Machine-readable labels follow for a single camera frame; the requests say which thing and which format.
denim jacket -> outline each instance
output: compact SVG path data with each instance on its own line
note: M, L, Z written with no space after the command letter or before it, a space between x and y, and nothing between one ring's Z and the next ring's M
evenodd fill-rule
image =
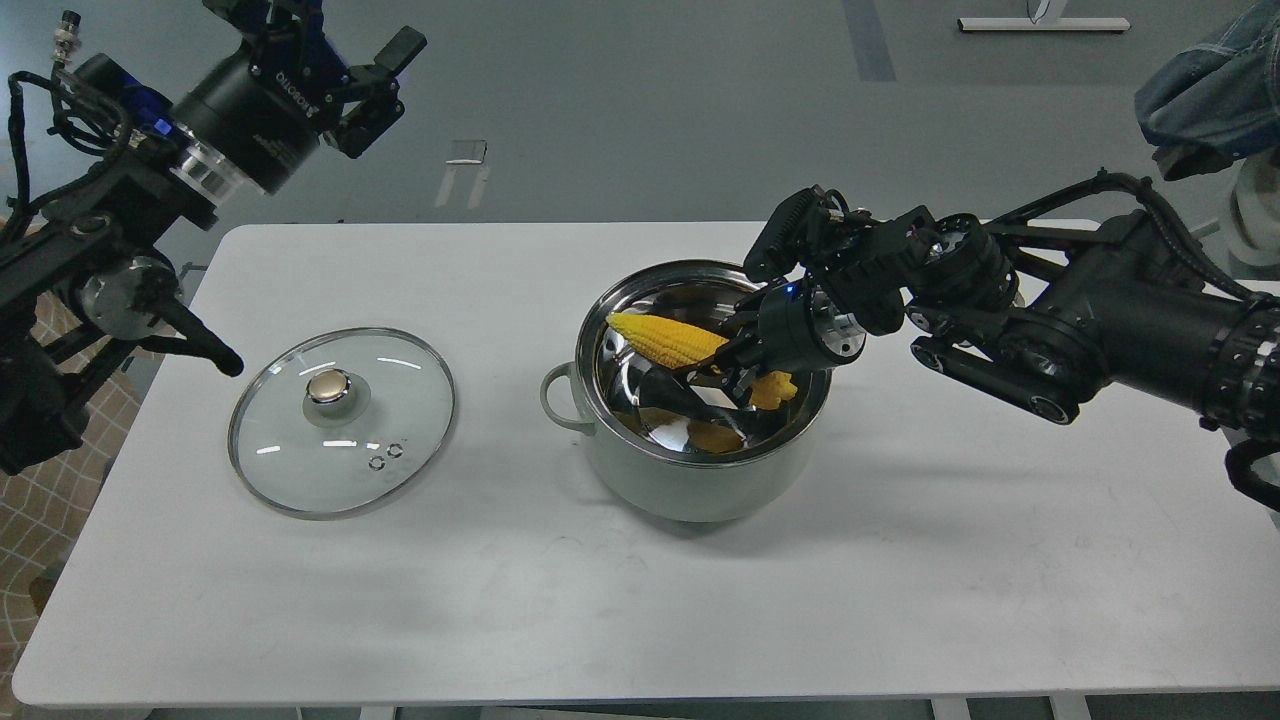
M1134 96L1152 145L1207 145L1243 158L1280 145L1280 0L1183 50Z

metal rim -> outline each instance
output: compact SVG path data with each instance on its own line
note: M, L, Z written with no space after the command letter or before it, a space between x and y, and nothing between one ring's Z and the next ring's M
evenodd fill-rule
M410 473L410 475L407 478L404 478L404 480L402 480L401 483L396 484L394 487L392 487L390 489L388 489L383 495L379 495L379 496L376 496L376 497L374 497L374 498L371 498L371 500L369 500L366 502L361 502L360 505L355 505L352 507L347 507L347 509L343 509L343 510L333 510L333 511L298 510L296 507L289 507L287 505L280 505L279 502L276 502L276 501L271 500L270 497L262 495L262 492L260 492L256 487L253 487L253 484L248 482L248 478L244 477L244 470L241 468L239 459L237 457L236 446L234 446L236 433L239 430L241 421L242 421L242 418L243 418L243 415L241 414L241 410L252 400L252 397L255 395L257 395L259 388L262 387L262 384L266 382L268 377L271 374L269 370L275 364L280 363L282 360L284 360L285 357L288 357L288 356L291 356L293 354L303 352L306 350L311 350L312 347L324 345L328 341L334 340L337 336L351 336L351 334L376 334L376 336L387 336L387 337L399 338L399 340L407 341L407 342L410 342L412 345L416 345L417 347L421 347L429 355L431 355L431 357L434 357L436 363L439 363L440 370L444 372L444 378L449 383L449 400L451 400L451 402L449 402L449 418L445 421L444 433L440 434L440 442L438 442L435 445L435 447L431 448L431 455L428 456L426 461L422 462L421 468L419 468L419 469L413 470L412 473ZM312 337L310 340L305 340L305 341L300 342L298 345L294 345L289 350L285 350L284 352L276 355L274 360L271 360L270 363L268 363L261 370L259 370L259 373L256 375L253 375L253 379L250 382L250 384L241 393L239 400L236 401L236 407L232 409L232 421L230 421L230 424L227 428L227 457L230 460L232 468L236 470L236 477L239 478L241 484L244 486L251 493L253 493L255 497L257 497L259 500L261 500L271 510L275 510L275 511L282 512L284 515L288 515L291 518L298 518L298 519L302 519L302 520L333 520L333 519L338 519L338 518L349 518L349 516L353 516L353 515L360 515L360 514L367 512L367 511L374 510L376 507L381 507L383 505L385 505L387 502L389 502L392 498L394 498L397 495L399 495L406 488L408 488L410 486L413 484L413 480L422 474L422 470L425 470L428 468L428 465L431 464L433 460L435 460L436 455L439 455L439 452L440 452L440 448L444 447L444 443L453 434L453 419L457 415L457 406L458 406L458 388L457 388L457 386L453 382L453 373L449 370L449 365L448 365L448 363L444 361L444 357L440 356L440 354L436 352L435 348L431 347L431 345L428 343L425 340L422 340L422 338L420 338L420 337L417 337L415 334L410 334L410 333L407 333L404 331L398 331L396 328L372 327L372 325L370 325L370 327L355 327L355 328L344 328L344 329L339 329L339 331L332 331L332 332L324 333L324 334L315 336L315 337Z
M603 316L627 306L632 300L641 295L641 292L627 292L627 286L634 283L637 278L648 278L653 275L650 284L646 284L643 290L643 293L648 295L657 290L662 290L663 287L689 283L690 269L700 269L704 272L712 270L717 274L717 277L708 277L705 279L728 284L741 290L744 295L763 287L762 284L748 281L741 265L721 260L676 260L663 263L631 273L614 283L613 287L607 290L600 299L591 305L590 311L588 311L586 318L582 320L582 325L579 329L577 347L573 351L573 365L577 370L579 379L582 382L582 393L590 405L591 416L596 423L609 428L613 436L617 436L631 448L673 465L687 468L737 468L764 460L803 436L813 425L814 420L818 419L818 415L826 405L827 393L831 389L831 370L823 370L810 375L809 388L805 392L804 404L800 407L800 411L808 415L806 419L792 423L764 445L737 452L707 457L677 452L650 442L644 442L643 438L637 437L613 416L613 413L611 413L604 405L600 388L596 386L596 348L604 336L603 328L605 327Z

white pot handle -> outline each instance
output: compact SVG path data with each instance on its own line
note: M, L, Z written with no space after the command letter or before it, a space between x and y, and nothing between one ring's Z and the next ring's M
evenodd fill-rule
M558 378L567 378L570 370L573 369L573 361L564 363L563 365L557 365L547 377L543 378L543 386L538 388L538 398L543 401L543 413L550 418L553 423L562 428L571 430L577 430L585 436L593 434L595 432L595 423L590 420L570 420L568 418L561 416L554 410L552 410L552 404L547 400L547 391L550 389L552 383Z

corn cob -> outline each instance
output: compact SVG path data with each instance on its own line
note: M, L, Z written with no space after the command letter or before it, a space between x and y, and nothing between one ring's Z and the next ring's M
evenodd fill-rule
M675 370L710 357L723 337L696 325L659 315L612 313L605 320L636 352ZM777 410L796 396L790 373L774 370L751 383L751 405L760 410Z

gray floor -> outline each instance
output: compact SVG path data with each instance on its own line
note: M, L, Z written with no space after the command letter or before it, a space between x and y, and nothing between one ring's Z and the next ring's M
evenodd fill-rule
M1134 90L1248 4L1074 0L1068 14L1123 14L1133 29L977 36L959 33L955 18L1016 15L1024 1L330 3L326 31L348 61L366 61L401 24L429 37L403 77L404 119L361 160L321 149L276 196L242 190L212 232L178 225L161 249L177 265L205 263L223 233L246 223L764 219L815 182L881 217L920 202L938 214L991 215L1100 165L1153 173L1133 119ZM82 56L106 51L174 99L238 41L195 1L82 0L76 9L84 18ZM60 10L50 0L0 3L0 67L42 72ZM42 108L28 120L37 188L84 168L40 132ZM460 172L448 202L436 201L451 141L460 138L489 146L488 182L474 208L475 168ZM0 192L10 193L6 161L0 154ZM1194 224L1217 214L1230 182L1222 173L1160 186ZM1065 215L1103 219L1128 209L1100 199ZM751 240L742 238L744 251ZM1221 247L1210 250L1225 259ZM484 268L471 272L484 278ZM198 273L191 281L188 290ZM151 372L134 368L143 386ZM707 720L929 717L924 702L639 710ZM1107 719L1276 717L1280 696L1120 696L1091 698L1091 710ZM1047 717L1039 698L972 701L970 711ZM402 717L477 712L410 710ZM155 717L293 715L182 710Z

